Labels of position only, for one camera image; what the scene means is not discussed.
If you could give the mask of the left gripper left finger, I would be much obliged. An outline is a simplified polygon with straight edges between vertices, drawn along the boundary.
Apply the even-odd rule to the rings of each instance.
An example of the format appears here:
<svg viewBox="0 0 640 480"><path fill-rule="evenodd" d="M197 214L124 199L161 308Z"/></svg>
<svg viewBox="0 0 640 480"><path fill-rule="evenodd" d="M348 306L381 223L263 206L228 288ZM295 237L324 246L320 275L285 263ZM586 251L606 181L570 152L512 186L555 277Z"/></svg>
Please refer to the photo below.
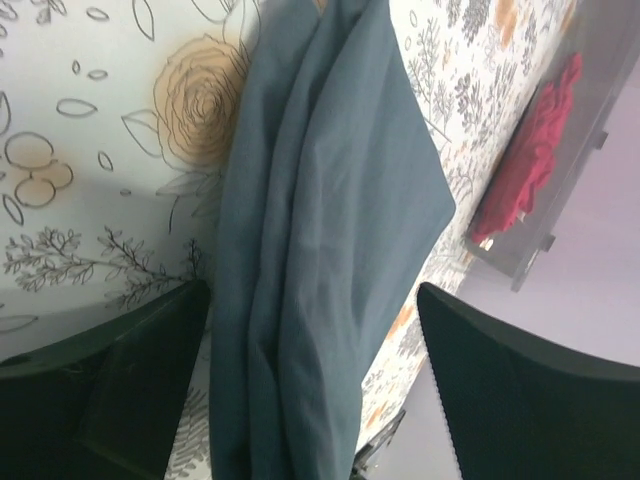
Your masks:
<svg viewBox="0 0 640 480"><path fill-rule="evenodd" d="M209 302L191 281L2 361L2 478L163 478Z"/></svg>

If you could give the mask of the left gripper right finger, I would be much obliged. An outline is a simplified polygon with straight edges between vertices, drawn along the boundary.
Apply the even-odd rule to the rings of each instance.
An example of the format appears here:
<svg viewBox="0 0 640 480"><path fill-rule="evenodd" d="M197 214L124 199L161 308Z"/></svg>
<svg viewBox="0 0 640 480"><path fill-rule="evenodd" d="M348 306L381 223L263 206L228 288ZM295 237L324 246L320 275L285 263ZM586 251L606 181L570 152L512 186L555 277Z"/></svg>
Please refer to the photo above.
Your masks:
<svg viewBox="0 0 640 480"><path fill-rule="evenodd" d="M464 479L636 479L639 369L424 283L421 329Z"/></svg>

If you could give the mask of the blue-grey t shirt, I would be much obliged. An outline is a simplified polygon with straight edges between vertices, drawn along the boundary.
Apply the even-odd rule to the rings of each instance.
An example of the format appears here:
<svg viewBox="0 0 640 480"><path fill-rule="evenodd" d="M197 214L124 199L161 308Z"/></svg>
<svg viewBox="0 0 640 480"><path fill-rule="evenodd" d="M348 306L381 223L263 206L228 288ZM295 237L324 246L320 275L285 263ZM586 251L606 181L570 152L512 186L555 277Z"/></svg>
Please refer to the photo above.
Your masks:
<svg viewBox="0 0 640 480"><path fill-rule="evenodd" d="M215 478L349 476L362 382L454 211L389 3L274 8L219 216Z"/></svg>

